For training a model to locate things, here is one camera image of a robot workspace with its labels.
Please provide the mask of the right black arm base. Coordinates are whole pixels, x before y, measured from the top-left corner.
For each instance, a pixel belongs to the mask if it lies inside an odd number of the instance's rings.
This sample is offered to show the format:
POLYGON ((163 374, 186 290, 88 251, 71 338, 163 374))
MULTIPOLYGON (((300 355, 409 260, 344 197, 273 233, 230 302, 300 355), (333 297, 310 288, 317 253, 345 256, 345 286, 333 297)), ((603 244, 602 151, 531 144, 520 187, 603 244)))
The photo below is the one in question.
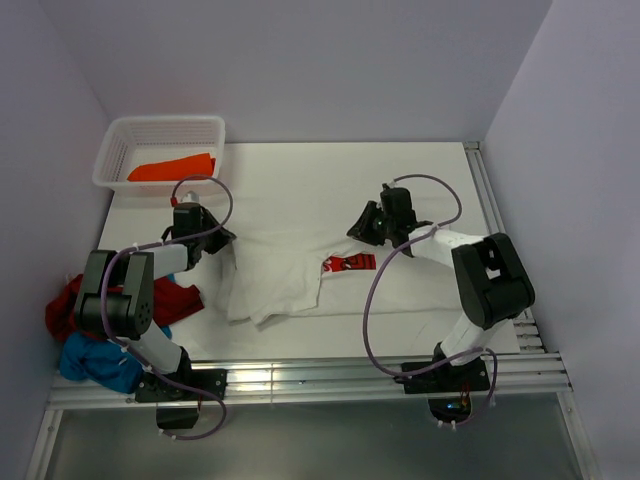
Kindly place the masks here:
POLYGON ((476 358, 462 366, 446 364, 432 371, 413 376, 395 376, 406 395, 426 394, 431 415, 439 427, 455 429, 480 412, 474 404, 474 393, 486 393, 484 406, 491 403, 497 376, 489 377, 485 362, 476 358))

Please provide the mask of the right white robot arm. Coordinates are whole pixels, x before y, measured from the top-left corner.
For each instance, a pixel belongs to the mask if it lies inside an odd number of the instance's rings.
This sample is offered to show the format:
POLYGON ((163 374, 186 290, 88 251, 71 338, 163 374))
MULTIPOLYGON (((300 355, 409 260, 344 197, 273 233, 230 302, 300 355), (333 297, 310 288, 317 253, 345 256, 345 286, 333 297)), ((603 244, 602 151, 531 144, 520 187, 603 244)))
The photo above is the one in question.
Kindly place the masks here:
POLYGON ((463 234, 447 227, 462 214, 462 202, 453 218, 441 222, 420 221, 410 191, 394 182, 382 185, 377 201, 370 200, 347 231, 347 236, 371 246, 389 242, 393 250, 376 273, 365 300, 362 337, 365 352, 380 371, 408 377, 433 371, 435 383, 452 390, 468 374, 467 364, 484 354, 495 331, 517 318, 535 301, 535 290, 510 237, 463 234), (395 372, 377 360, 369 340, 369 314, 382 275, 399 254, 423 258, 450 268, 455 277, 462 314, 453 329, 434 349, 432 363, 409 372, 395 372))

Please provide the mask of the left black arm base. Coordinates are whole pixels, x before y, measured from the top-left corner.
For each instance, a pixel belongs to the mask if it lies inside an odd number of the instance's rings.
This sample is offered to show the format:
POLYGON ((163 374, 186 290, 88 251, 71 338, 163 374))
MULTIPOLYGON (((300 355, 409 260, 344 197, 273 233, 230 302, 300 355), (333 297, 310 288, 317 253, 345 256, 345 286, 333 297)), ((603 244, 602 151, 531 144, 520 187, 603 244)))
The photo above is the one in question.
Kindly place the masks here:
MULTIPOLYGON (((195 370, 188 384, 199 390, 208 391, 221 400, 227 385, 225 369, 195 370)), ((144 373, 134 400, 144 406, 156 406, 156 424, 169 431, 191 430, 199 419, 202 402, 200 393, 176 389, 150 373, 144 373)))

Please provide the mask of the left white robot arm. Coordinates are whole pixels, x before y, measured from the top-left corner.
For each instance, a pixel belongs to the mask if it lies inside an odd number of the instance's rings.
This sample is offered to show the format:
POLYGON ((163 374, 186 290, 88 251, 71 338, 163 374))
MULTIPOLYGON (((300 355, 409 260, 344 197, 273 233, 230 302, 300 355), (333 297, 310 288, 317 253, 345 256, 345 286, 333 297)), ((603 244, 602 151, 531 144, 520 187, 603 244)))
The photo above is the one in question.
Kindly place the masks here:
POLYGON ((187 397, 195 386, 191 360, 156 322, 155 282, 193 269, 203 255, 215 255, 235 239, 201 204, 175 204, 172 224, 158 242, 90 253, 74 307, 76 327, 132 354, 170 398, 187 397))

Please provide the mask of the white printed t-shirt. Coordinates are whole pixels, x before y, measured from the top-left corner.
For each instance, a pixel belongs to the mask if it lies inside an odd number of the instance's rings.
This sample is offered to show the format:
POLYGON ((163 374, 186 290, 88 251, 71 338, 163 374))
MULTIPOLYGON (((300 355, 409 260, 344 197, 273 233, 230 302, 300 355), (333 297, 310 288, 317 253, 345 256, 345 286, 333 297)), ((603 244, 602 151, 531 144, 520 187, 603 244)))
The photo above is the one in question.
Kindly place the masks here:
MULTIPOLYGON (((391 253, 346 237, 312 231, 262 233, 233 241, 223 262, 221 302, 230 322, 259 326, 274 317, 360 314, 372 281, 391 253)), ((457 312, 453 271, 399 254, 382 275, 373 314, 457 312)))

